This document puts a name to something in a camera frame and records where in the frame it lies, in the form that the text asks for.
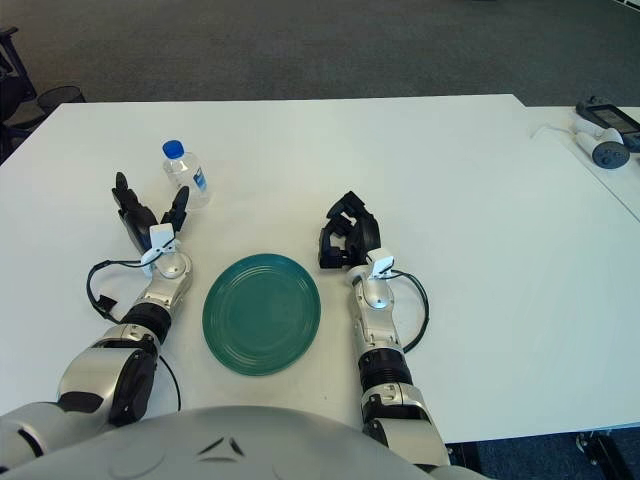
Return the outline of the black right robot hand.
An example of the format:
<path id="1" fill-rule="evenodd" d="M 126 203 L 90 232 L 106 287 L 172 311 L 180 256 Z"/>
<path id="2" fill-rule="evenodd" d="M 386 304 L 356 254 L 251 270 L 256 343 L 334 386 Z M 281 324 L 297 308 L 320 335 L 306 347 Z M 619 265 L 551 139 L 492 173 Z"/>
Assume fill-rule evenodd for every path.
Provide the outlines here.
<path id="1" fill-rule="evenodd" d="M 381 247 L 378 222 L 353 191 L 338 200 L 326 218 L 319 236 L 321 269 L 365 265 L 367 253 Z"/>

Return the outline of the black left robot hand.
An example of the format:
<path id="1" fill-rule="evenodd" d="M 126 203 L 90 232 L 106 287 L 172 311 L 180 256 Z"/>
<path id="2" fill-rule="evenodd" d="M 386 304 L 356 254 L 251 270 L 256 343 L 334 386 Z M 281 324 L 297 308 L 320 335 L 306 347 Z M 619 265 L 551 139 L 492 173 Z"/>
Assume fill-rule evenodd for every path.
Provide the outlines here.
<path id="1" fill-rule="evenodd" d="M 152 226 L 169 223 L 175 233 L 181 230 L 187 216 L 186 207 L 190 196 L 188 186 L 179 188 L 171 208 L 163 214 L 161 221 L 156 219 L 150 208 L 139 201 L 135 192 L 128 186 L 126 176 L 122 172 L 116 173 L 115 186 L 111 191 L 118 207 L 118 215 L 140 254 L 144 254 L 151 248 Z"/>

